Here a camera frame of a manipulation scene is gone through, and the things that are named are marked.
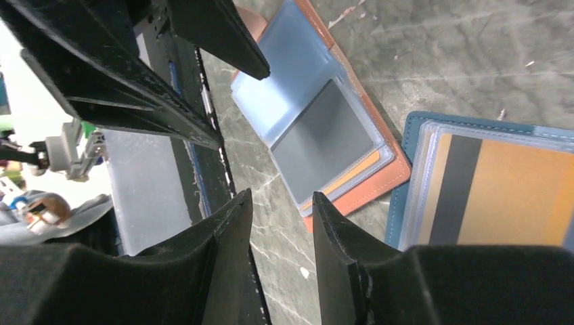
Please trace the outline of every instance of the black stripe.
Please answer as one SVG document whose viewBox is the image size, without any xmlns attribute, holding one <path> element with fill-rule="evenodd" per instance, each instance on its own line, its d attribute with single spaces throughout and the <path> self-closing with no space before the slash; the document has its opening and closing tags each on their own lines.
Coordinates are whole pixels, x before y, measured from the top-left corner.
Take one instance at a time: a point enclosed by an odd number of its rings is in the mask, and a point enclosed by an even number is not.
<svg viewBox="0 0 574 325">
<path fill-rule="evenodd" d="M 482 140 L 453 135 L 429 244 L 456 244 Z"/>
</svg>

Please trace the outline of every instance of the card holder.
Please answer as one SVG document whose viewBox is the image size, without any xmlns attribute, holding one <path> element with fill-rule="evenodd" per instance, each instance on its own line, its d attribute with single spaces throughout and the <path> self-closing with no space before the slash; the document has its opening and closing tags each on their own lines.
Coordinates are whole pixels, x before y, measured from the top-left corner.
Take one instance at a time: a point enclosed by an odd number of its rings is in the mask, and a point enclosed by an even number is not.
<svg viewBox="0 0 574 325">
<path fill-rule="evenodd" d="M 424 148 L 426 133 L 432 133 L 429 138 L 427 151 Z M 399 240 L 399 249 L 405 250 L 415 244 L 420 235 L 423 222 L 424 207 L 428 199 L 430 177 L 434 170 L 435 156 L 437 154 L 438 140 L 442 135 L 459 135 L 481 140 L 493 140 L 507 144 L 517 144 L 531 148 L 548 149 L 557 152 L 574 152 L 574 144 L 558 139 L 531 137 L 521 134 L 511 134 L 499 131 L 475 129 L 474 127 L 459 127 L 445 123 L 426 122 L 421 127 L 419 135 L 419 150 L 415 157 L 413 169 L 417 172 L 412 174 L 410 188 L 407 195 L 403 227 Z"/>
<path fill-rule="evenodd" d="M 482 118 L 454 116 L 432 112 L 411 112 L 406 120 L 405 131 L 403 133 L 403 141 L 401 143 L 401 147 L 403 148 L 410 161 L 415 159 L 416 150 L 419 144 L 418 141 L 421 127 L 427 121 L 436 121 L 463 127 L 474 127 L 476 129 L 499 131 L 531 137 L 558 139 L 564 142 L 574 141 L 574 132 L 563 129 L 553 129 L 535 125 L 525 125 L 506 121 L 493 121 Z M 389 208 L 389 218 L 387 220 L 387 233 L 385 236 L 385 242 L 395 248 L 399 246 L 399 238 L 403 226 L 403 216 L 405 214 L 405 206 L 409 188 L 410 182 L 406 182 L 403 185 L 395 188 L 391 196 L 391 205 Z"/>
<path fill-rule="evenodd" d="M 345 65 L 313 26 L 301 3 L 285 1 L 259 43 L 270 77 L 240 72 L 231 84 L 302 216 L 314 191 L 336 200 L 395 159 Z"/>
</svg>

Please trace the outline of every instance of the open plastic case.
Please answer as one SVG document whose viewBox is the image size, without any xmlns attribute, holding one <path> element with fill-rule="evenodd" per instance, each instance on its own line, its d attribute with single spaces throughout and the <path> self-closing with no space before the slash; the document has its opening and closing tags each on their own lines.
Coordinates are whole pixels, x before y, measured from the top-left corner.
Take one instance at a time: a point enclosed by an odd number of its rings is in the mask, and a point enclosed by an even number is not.
<svg viewBox="0 0 574 325">
<path fill-rule="evenodd" d="M 240 72 L 231 90 L 300 214 L 308 216 L 314 191 L 336 200 L 397 155 L 348 69 L 300 6 L 285 1 L 259 41 L 270 77 L 258 81 Z"/>
</svg>

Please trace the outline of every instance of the marble surface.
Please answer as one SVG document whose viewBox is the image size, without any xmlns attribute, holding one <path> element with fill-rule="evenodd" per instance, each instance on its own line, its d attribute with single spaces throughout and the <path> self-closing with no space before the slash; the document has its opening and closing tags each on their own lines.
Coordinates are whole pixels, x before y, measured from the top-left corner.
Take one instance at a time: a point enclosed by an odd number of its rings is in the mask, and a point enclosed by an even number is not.
<svg viewBox="0 0 574 325">
<path fill-rule="evenodd" d="M 267 19 L 280 6 L 236 2 Z M 572 1 L 311 2 L 397 138 L 413 110 L 574 128 Z M 253 189 L 251 243 L 271 320 L 321 324 L 313 237 L 231 98 L 235 70 L 207 53 L 204 63 L 236 187 Z M 388 201 L 350 218 L 383 239 Z"/>
</svg>

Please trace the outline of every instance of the white floor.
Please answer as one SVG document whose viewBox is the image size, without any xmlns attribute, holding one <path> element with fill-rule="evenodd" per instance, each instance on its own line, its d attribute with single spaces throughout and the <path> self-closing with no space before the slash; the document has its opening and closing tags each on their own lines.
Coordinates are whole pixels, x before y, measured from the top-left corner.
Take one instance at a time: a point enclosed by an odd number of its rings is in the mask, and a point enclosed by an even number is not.
<svg viewBox="0 0 574 325">
<path fill-rule="evenodd" d="M 47 136 L 59 135 L 62 123 L 71 121 L 42 82 L 20 57 L 22 46 L 0 20 L 0 69 L 6 90 L 18 143 L 27 146 Z M 111 193 L 110 179 L 105 165 L 94 167 L 85 183 L 67 181 L 59 173 L 46 172 L 34 177 L 27 169 L 24 177 L 28 189 L 55 192 L 62 195 L 71 207 L 77 207 L 98 194 Z"/>
</svg>

